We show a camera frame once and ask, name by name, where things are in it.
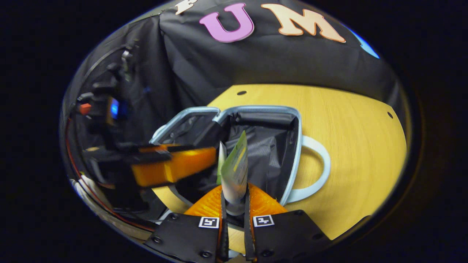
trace orange gripper pad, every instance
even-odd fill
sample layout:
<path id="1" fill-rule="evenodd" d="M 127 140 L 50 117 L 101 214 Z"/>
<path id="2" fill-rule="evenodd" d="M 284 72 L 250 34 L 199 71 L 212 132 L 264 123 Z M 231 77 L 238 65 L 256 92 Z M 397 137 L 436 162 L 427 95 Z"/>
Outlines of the orange gripper pad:
<path id="1" fill-rule="evenodd" d="M 194 203 L 184 214 L 221 218 L 221 191 L 221 185 L 217 186 Z"/>
<path id="2" fill-rule="evenodd" d="M 254 235 L 254 216 L 275 215 L 286 213 L 288 210 L 280 205 L 269 194 L 265 193 L 262 189 L 249 183 L 250 194 L 250 232 L 255 244 Z"/>
<path id="3" fill-rule="evenodd" d="M 164 147 L 164 145 L 155 146 L 152 150 L 163 150 Z M 175 183 L 209 168 L 216 162 L 214 147 L 175 152 L 171 155 L 172 159 L 169 161 L 132 165 L 137 184 L 141 187 L 150 187 Z"/>

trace yellow wooden surface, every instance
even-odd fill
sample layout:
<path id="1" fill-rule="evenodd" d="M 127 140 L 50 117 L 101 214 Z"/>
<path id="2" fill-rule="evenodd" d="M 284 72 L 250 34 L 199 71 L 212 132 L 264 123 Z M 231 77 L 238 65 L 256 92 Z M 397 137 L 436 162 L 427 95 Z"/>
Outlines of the yellow wooden surface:
<path id="1" fill-rule="evenodd" d="M 240 91 L 246 94 L 237 95 Z M 345 91 L 298 85 L 232 86 L 208 106 L 225 110 L 240 105 L 284 105 L 302 115 L 302 133 L 321 142 L 331 157 L 328 181 L 314 195 L 287 204 L 303 209 L 330 239 L 364 216 L 372 215 L 395 186 L 406 156 L 406 141 L 392 107 Z M 314 183 L 321 160 L 302 148 L 294 189 Z M 154 189 L 172 211 L 188 206 L 168 187 Z M 230 249 L 244 253 L 243 232 L 229 229 Z"/>

